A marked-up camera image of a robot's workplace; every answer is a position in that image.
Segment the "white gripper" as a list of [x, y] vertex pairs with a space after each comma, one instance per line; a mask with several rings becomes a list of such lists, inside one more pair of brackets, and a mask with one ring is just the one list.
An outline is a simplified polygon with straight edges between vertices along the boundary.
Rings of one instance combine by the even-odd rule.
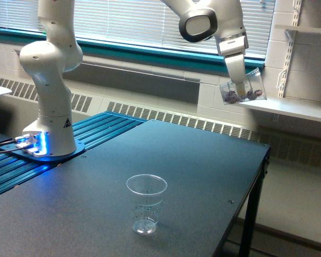
[[218, 54], [225, 56], [224, 60], [232, 83], [236, 86], [238, 94], [245, 94], [244, 81], [246, 80], [246, 70], [244, 64], [244, 54], [248, 48], [246, 36], [238, 36], [230, 39], [219, 39], [215, 37]]

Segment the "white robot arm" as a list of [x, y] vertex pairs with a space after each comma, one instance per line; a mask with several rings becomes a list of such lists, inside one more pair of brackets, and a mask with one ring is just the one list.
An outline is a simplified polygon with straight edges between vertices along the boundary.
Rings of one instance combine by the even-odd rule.
[[[181, 36], [188, 42], [214, 37], [225, 60], [236, 92], [245, 94], [245, 50], [248, 48], [239, 1], [166, 1], [179, 20]], [[73, 127], [71, 92], [63, 82], [65, 72], [76, 69], [83, 53], [74, 33], [73, 1], [39, 1], [39, 20], [47, 38], [24, 46], [20, 63], [35, 84], [38, 118], [23, 130], [17, 147], [42, 157], [64, 156], [77, 149]]]

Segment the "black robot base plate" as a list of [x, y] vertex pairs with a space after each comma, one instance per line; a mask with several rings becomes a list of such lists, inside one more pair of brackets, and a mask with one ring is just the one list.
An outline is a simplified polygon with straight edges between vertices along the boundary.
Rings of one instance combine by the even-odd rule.
[[68, 161], [80, 154], [82, 154], [85, 151], [85, 144], [81, 142], [80, 140], [75, 140], [75, 145], [76, 145], [76, 150], [70, 154], [67, 155], [42, 155], [42, 156], [35, 156], [30, 153], [26, 153], [24, 150], [17, 150], [10, 152], [11, 155], [14, 157], [18, 158], [23, 158], [24, 160], [30, 160], [30, 161], [35, 161], [35, 162], [40, 162], [40, 163], [63, 163], [65, 161]]

